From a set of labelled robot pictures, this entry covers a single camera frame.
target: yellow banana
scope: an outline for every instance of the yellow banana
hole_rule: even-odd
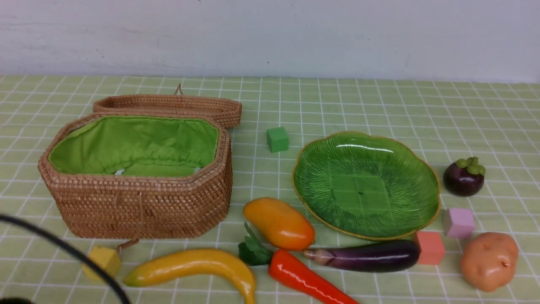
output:
[[[179,277],[212,274],[228,280],[244,297],[255,304],[255,276],[238,257],[219,249],[190,249],[147,261],[124,277],[130,287],[159,285]]]

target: red carrot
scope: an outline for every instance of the red carrot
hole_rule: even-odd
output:
[[[249,236],[238,244],[239,256],[250,266],[268,265],[268,275],[290,289],[310,295],[323,304],[359,304],[333,284],[309,269],[291,253],[265,248],[247,224]]]

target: wooden block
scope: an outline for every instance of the wooden block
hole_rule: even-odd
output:
[[[94,247],[90,251],[88,258],[112,277],[116,275],[122,265],[118,252],[111,248]],[[101,281],[101,277],[87,265],[83,265],[83,272],[90,280]]]
[[[289,135],[284,127],[266,130],[266,141],[272,153],[289,149]]]
[[[470,209],[450,208],[442,220],[444,235],[456,239],[468,239],[476,228],[474,215]]]
[[[441,263],[446,250],[444,250],[440,233],[418,231],[414,236],[414,242],[420,248],[418,264],[439,265]]]

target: purple eggplant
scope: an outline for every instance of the purple eggplant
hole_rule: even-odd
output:
[[[398,272],[414,266],[420,248],[409,240],[395,240],[345,248],[306,249],[304,256],[322,266],[356,272]]]
[[[484,186],[485,167],[478,157],[460,158],[452,163],[442,176],[448,192],[456,196],[473,196]]]

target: yellow cube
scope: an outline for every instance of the yellow cube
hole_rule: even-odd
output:
[[[92,248],[88,258],[112,277],[116,276],[122,265],[118,252],[111,248],[96,246]],[[83,272],[90,280],[102,281],[101,277],[87,265],[83,265]]]

